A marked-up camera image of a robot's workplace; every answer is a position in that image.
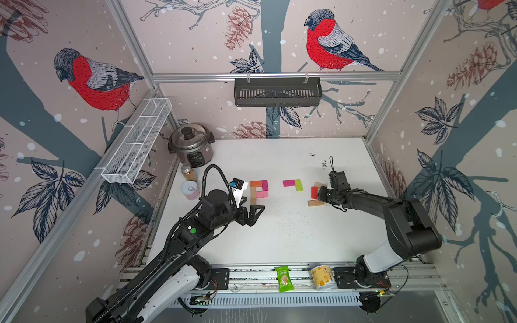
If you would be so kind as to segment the light pink block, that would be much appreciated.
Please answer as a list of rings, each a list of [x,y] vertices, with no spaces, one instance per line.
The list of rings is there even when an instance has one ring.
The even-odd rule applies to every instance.
[[[257,192],[256,193],[256,198],[257,199],[265,199],[265,198],[268,198],[269,197],[269,192],[268,191],[261,191],[261,192]]]

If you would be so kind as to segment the orange block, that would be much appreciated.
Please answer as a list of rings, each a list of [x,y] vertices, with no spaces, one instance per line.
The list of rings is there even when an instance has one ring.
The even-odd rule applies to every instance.
[[[251,187],[263,188],[263,181],[253,181],[250,185]]]

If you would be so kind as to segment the magenta block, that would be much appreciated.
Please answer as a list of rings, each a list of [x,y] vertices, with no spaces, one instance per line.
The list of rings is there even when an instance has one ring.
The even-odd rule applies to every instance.
[[[266,180],[263,180],[262,181],[262,191],[263,192],[268,192],[269,191],[269,185],[268,185],[268,182]]]
[[[294,187],[294,186],[296,186],[296,181],[295,180],[284,180],[283,186],[284,187]]]

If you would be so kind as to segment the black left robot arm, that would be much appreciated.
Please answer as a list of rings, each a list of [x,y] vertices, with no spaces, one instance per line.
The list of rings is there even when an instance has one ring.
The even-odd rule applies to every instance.
[[[151,322],[175,300],[193,289],[206,288],[212,266],[199,251],[232,222],[254,226],[263,205],[245,207],[246,197],[235,197],[235,184],[222,176],[225,189],[206,191],[209,165],[202,177],[198,203],[172,226],[163,249],[139,274],[107,300],[97,297],[86,308],[86,322]]]

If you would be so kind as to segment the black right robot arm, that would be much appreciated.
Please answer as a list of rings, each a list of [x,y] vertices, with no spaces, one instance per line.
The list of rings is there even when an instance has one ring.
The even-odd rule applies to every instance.
[[[344,172],[329,173],[331,188],[319,189],[319,200],[346,212],[362,211],[385,222],[387,241],[357,258],[354,280],[370,287],[387,270],[411,257],[441,248],[440,235],[422,203],[414,198],[393,199],[352,189]]]

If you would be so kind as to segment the red block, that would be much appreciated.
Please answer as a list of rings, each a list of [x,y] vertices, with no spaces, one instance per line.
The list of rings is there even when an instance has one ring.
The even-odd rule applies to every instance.
[[[311,187],[311,199],[318,200],[319,199],[319,188]]]

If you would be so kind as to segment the lower wooden cylinder block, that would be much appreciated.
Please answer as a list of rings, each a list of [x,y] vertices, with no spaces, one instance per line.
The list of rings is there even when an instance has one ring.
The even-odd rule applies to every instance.
[[[309,200],[308,201],[308,206],[309,207],[321,207],[321,206],[324,206],[325,205],[325,202],[322,202],[320,200]]]

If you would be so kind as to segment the pink tin can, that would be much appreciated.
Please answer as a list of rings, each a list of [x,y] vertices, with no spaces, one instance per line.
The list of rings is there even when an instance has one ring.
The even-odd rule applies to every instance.
[[[187,181],[182,187],[181,191],[187,200],[193,201],[200,197],[200,188],[195,181]]]

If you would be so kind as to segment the glass spice jar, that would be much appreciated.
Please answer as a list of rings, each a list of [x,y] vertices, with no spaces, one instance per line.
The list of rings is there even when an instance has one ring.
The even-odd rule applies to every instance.
[[[189,182],[189,181],[197,182],[198,181],[198,177],[190,165],[182,165],[181,173],[187,182]]]

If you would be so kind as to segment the green snack packet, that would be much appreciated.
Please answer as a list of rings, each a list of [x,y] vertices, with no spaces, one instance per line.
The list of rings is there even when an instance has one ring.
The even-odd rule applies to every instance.
[[[294,286],[292,284],[290,275],[289,275],[289,267],[288,266],[279,266],[275,268],[277,273],[277,281],[279,286],[279,292],[290,292],[294,290]]]

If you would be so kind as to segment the silver rice cooker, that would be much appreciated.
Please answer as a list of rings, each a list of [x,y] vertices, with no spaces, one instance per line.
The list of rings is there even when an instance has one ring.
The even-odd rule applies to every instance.
[[[176,154],[181,164],[200,168],[212,160],[214,134],[200,124],[188,124],[176,129],[168,140],[168,151]]]

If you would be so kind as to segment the black hanging metal basket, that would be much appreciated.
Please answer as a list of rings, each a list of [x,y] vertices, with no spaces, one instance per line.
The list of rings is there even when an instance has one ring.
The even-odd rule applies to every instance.
[[[250,78],[234,82],[234,103],[240,108],[318,106],[322,96],[319,78]]]

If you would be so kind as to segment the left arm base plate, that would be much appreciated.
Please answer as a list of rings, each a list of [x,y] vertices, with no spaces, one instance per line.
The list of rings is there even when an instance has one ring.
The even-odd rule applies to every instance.
[[[230,282],[230,269],[228,268],[215,268],[211,270],[211,276],[201,276],[198,290],[207,291],[219,291],[228,290]]]

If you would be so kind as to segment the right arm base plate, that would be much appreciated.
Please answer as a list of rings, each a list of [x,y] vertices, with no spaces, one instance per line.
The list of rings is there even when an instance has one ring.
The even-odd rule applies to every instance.
[[[390,289],[387,272],[370,273],[355,267],[335,267],[333,269],[338,289]]]

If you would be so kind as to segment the yellow cup on rail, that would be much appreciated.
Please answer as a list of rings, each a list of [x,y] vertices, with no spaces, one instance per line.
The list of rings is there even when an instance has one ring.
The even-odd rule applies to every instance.
[[[337,282],[330,266],[315,266],[310,270],[310,274],[317,291],[321,292],[337,289]]]

